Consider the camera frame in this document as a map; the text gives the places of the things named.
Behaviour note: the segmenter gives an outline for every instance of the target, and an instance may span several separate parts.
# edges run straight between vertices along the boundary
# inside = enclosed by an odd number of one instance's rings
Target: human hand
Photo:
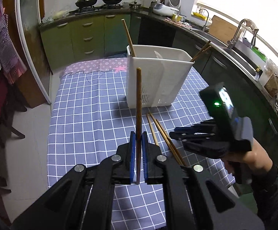
[[[267,173],[273,165],[271,158],[256,139],[253,139],[252,151],[246,153],[230,152],[222,158],[222,161],[229,173],[234,173],[229,161],[246,163],[255,175]]]

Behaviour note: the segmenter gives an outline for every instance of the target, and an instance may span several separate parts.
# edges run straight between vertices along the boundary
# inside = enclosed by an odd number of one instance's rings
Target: gas stove
[[[84,7],[84,8],[78,9],[78,10],[71,11],[70,14],[81,15],[81,14],[86,14],[86,13],[93,12],[93,11],[110,10],[110,9],[128,10],[127,8],[122,7],[121,4],[117,4],[117,5],[104,4],[103,6],[99,6],[99,7],[95,7],[95,6]]]

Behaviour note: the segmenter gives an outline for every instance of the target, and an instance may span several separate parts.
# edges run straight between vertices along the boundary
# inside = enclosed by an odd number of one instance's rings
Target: cutting board
[[[231,40],[237,30],[237,27],[233,24],[229,23],[228,21],[225,21],[224,19],[213,16],[212,18],[212,24],[209,26],[209,34],[214,36],[215,38],[219,39],[223,43],[227,44],[227,41]],[[244,31],[243,28],[239,31],[237,35],[237,39],[241,35],[241,33]]]

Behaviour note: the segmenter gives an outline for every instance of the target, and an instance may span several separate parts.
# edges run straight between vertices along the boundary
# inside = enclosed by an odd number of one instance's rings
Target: faucet
[[[256,35],[257,35],[257,33],[258,33],[258,28],[257,28],[257,26],[256,26],[256,24],[252,21],[252,20],[250,20],[250,19],[243,19],[242,21],[240,21],[240,23],[239,23],[239,25],[238,25],[238,28],[236,29],[236,32],[235,32],[235,34],[234,34],[234,36],[233,36],[233,38],[230,40],[230,41],[227,41],[227,44],[228,44],[228,47],[227,47],[227,49],[233,49],[233,47],[236,45],[236,41],[238,40],[237,39],[237,35],[238,35],[238,33],[239,33],[239,30],[240,30],[240,28],[241,28],[241,25],[244,23],[244,22],[246,22],[246,26],[247,27],[250,27],[251,29],[252,29],[252,33],[253,33],[253,35],[254,35],[254,37],[256,37]]]
[[[209,18],[209,12],[208,12],[208,10],[206,10],[206,11],[207,11],[208,16],[207,16],[205,25],[203,26],[202,32],[205,32],[205,30],[206,30],[206,24],[207,24],[207,21],[208,21],[208,18]]]

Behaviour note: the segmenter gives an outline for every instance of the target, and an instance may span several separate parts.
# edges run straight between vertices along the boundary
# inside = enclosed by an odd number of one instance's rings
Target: blue checkered tablecloth
[[[207,83],[191,68],[171,106],[144,108],[142,131],[154,143],[145,113],[150,110],[164,128],[189,126],[209,119],[198,92]],[[52,111],[48,144],[48,182],[51,187],[74,165],[90,167],[115,154],[117,146],[127,143],[135,131],[135,109],[128,109],[126,72],[76,73],[62,78]],[[163,154],[171,156],[167,145],[154,126]],[[200,164],[229,187],[234,178],[221,160],[208,159],[184,151],[174,141],[188,166]],[[112,229],[157,229],[165,226],[162,185],[116,185],[112,211]]]

